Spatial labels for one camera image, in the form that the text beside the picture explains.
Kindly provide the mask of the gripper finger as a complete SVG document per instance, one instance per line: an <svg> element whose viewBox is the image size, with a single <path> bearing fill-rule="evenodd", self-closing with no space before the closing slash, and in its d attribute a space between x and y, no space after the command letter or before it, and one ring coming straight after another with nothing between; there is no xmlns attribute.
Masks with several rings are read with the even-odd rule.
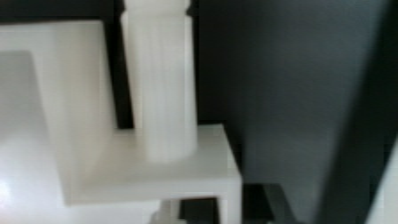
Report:
<svg viewBox="0 0 398 224"><path fill-rule="evenodd" d="M279 184L243 185L241 224L302 224Z"/></svg>

